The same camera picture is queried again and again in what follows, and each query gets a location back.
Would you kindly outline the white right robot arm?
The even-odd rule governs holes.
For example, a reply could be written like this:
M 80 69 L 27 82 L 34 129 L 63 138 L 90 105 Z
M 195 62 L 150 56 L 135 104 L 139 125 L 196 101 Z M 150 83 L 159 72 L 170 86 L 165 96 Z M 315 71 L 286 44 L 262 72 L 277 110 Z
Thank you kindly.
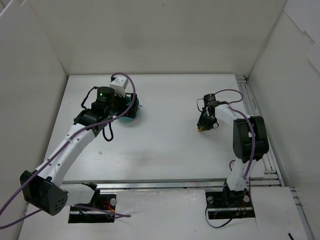
M 203 96 L 197 122 L 199 132 L 209 131 L 223 121 L 232 127 L 232 149 L 235 155 L 230 176 L 223 184 L 221 200 L 233 206 L 247 194 L 253 168 L 269 152 L 265 121 L 261 116 L 244 114 L 232 107 L 234 101 L 219 101 L 214 93 Z

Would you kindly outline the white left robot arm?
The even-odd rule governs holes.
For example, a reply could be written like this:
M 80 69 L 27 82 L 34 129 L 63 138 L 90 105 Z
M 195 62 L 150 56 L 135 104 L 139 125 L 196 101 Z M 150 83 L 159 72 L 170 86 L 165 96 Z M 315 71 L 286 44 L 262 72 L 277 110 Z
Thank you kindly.
M 97 185 L 81 183 L 62 188 L 63 180 L 81 152 L 105 127 L 120 117 L 136 118 L 139 99 L 135 92 L 130 96 L 117 96 L 112 87 L 94 87 L 96 100 L 90 108 L 82 103 L 82 111 L 74 119 L 64 140 L 34 171 L 24 171 L 20 176 L 24 199 L 29 204 L 51 216 L 57 215 L 66 206 L 82 205 L 94 210 L 100 204 Z

